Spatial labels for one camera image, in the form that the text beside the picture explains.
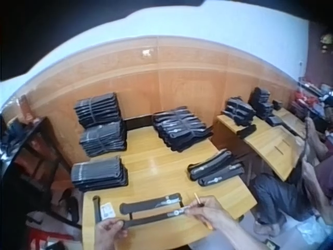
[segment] price tag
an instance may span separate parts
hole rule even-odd
[[[110,202],[101,205],[100,215],[101,215],[102,220],[105,220],[107,218],[114,218],[116,216]]]

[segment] person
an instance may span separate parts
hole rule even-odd
[[[198,207],[197,200],[194,200],[185,210],[185,214],[203,223],[209,223],[226,236],[235,250],[268,249],[241,228],[214,196],[200,197],[200,201],[204,204],[203,207]],[[127,236],[127,231],[123,230],[122,226],[123,222],[116,218],[106,219],[97,224],[95,250],[114,250],[114,242]]]
[[[333,150],[320,141],[313,120],[307,118],[306,123],[309,148],[287,181],[260,174],[250,187],[258,202],[254,225],[258,234],[279,235],[286,222],[282,212],[298,221],[319,213],[326,224],[333,224]],[[309,159],[311,152],[315,159]]]

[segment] leg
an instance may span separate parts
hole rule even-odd
[[[282,182],[274,176],[259,175],[251,190],[258,202],[260,224],[273,225],[267,232],[269,234],[279,233],[279,223],[285,219],[281,211],[300,221],[312,215],[306,194],[298,191],[295,185]]]

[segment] wooden wall panel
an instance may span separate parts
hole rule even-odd
[[[71,163],[88,160],[79,146],[83,128],[75,102],[117,92],[124,118],[186,105],[207,125],[232,96],[249,99],[256,86],[286,106],[295,81],[267,62],[235,48],[209,41],[149,36],[105,43],[78,52],[20,88],[8,102],[6,121],[20,116],[15,98],[26,94],[39,116],[48,116],[61,151]],[[221,131],[214,124],[215,131]],[[229,140],[217,132],[216,145]]]
[[[214,70],[160,70],[162,109],[186,105],[208,126],[223,103],[225,72]]]
[[[226,74],[224,100],[226,101],[233,96],[240,96],[244,102],[247,102],[253,89],[259,86],[259,80],[254,76],[228,71]]]

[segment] bare foot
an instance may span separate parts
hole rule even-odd
[[[261,235],[269,235],[271,237],[277,237],[281,232],[282,225],[286,222],[286,217],[281,216],[280,220],[276,224],[260,224],[259,222],[254,223],[254,232]]]

